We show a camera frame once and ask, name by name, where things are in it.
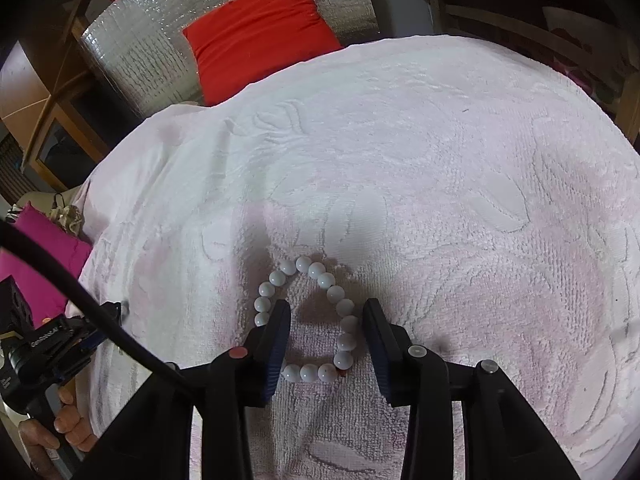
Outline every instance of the black bracket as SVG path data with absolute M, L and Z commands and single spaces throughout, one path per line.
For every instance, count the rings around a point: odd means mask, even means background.
M 191 419 L 203 419 L 202 478 L 252 480 L 244 408 L 274 394 L 289 339 L 289 303 L 276 302 L 269 323 L 242 347 L 180 373 L 193 396 L 152 374 L 89 453 L 73 480 L 184 480 L 189 477 Z
M 362 323 L 380 393 L 411 406 L 401 480 L 453 478 L 451 402 L 462 402 L 466 480 L 579 480 L 569 459 L 499 366 L 445 362 L 413 345 L 369 299 Z

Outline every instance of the silver insulation sheet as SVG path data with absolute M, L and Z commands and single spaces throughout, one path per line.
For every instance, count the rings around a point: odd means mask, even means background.
M 229 0 L 116 0 L 84 32 L 93 69 L 120 91 L 141 117 L 170 104 L 202 98 L 184 27 Z M 370 0 L 315 0 L 344 46 L 375 40 Z

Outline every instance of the white towel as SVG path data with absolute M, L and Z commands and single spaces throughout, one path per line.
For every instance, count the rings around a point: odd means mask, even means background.
M 414 342 L 499 362 L 581 477 L 607 480 L 640 437 L 639 171 L 546 66 L 446 36 L 352 46 L 146 120 L 82 190 L 95 245 L 81 281 L 187 367 L 241 342 L 258 284 L 311 255 Z M 333 307 L 308 277 L 289 281 L 287 361 L 330 362 Z M 346 378 L 280 381 L 249 410 L 256 478 L 399 477 L 408 411 L 386 405 L 362 340 L 354 356 Z M 146 376 L 98 350 L 98 431 Z M 461 436 L 457 419 L 457 478 Z

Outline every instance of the black cable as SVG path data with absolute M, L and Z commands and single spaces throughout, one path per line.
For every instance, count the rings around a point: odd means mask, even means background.
M 126 352 L 132 359 L 179 388 L 190 398 L 194 397 L 192 387 L 180 373 L 163 363 L 149 350 L 135 341 L 135 339 L 127 334 L 101 309 L 94 298 L 84 290 L 84 287 L 82 287 L 53 256 L 4 220 L 0 221 L 0 247 L 15 254 L 15 256 L 49 280 L 49 282 L 78 307 L 105 336 L 111 339 L 111 341 L 119 346 L 119 348 Z

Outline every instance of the screw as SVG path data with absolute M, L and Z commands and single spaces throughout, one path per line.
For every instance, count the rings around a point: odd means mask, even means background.
M 483 359 L 482 361 L 480 361 L 480 367 L 488 374 L 493 374 L 500 369 L 498 363 L 492 361 L 491 359 Z
M 424 346 L 420 345 L 409 346 L 407 352 L 409 352 L 409 355 L 411 357 L 424 357 L 425 355 L 427 355 L 427 349 Z

